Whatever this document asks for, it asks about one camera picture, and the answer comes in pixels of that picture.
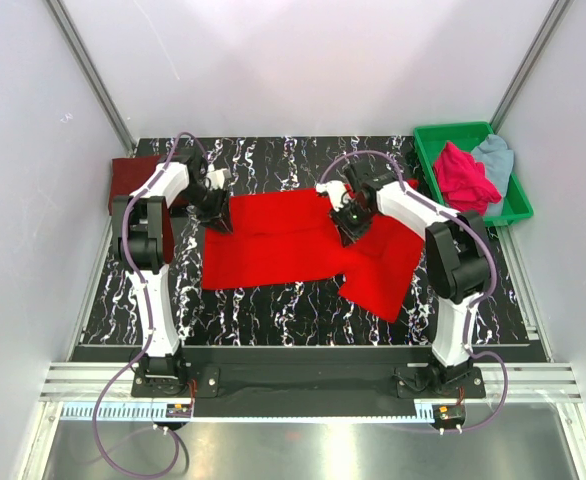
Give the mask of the bright red t-shirt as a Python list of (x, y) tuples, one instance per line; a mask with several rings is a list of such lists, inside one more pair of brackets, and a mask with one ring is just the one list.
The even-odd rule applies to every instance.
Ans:
[(205, 234), (203, 288), (310, 282), (342, 274), (340, 296), (395, 322), (423, 240), (399, 221), (377, 215), (360, 240), (343, 246), (330, 209), (329, 199), (312, 189), (232, 197), (232, 233)]

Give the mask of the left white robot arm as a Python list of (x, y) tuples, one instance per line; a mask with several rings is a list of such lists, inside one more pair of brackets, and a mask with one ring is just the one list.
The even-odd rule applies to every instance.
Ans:
[(214, 168), (197, 147), (112, 162), (111, 253), (131, 281), (143, 330), (142, 351), (130, 361), (132, 392), (137, 397), (196, 392), (169, 295), (168, 272), (175, 248), (171, 210), (191, 207), (201, 226), (232, 233), (225, 187), (229, 177), (228, 170)]

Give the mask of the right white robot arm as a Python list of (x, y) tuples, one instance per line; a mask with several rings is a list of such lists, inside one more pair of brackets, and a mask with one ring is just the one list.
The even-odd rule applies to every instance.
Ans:
[(439, 303), (437, 330), (427, 365), (396, 371), (399, 391), (411, 397), (460, 395), (477, 357), (472, 336), (479, 305), (497, 282), (483, 218), (422, 195), (403, 179), (395, 160), (382, 175), (373, 174), (353, 153), (339, 160), (346, 179), (323, 174), (315, 190), (330, 200), (330, 218), (343, 245), (361, 240), (377, 216), (398, 221), (424, 242), (427, 278)]

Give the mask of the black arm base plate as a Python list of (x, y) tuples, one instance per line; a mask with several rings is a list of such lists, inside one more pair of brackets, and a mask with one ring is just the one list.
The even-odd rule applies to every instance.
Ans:
[(486, 396), (467, 361), (444, 371), (428, 347), (187, 347), (176, 366), (143, 360), (135, 397), (194, 399), (199, 418), (400, 417), (416, 400)]

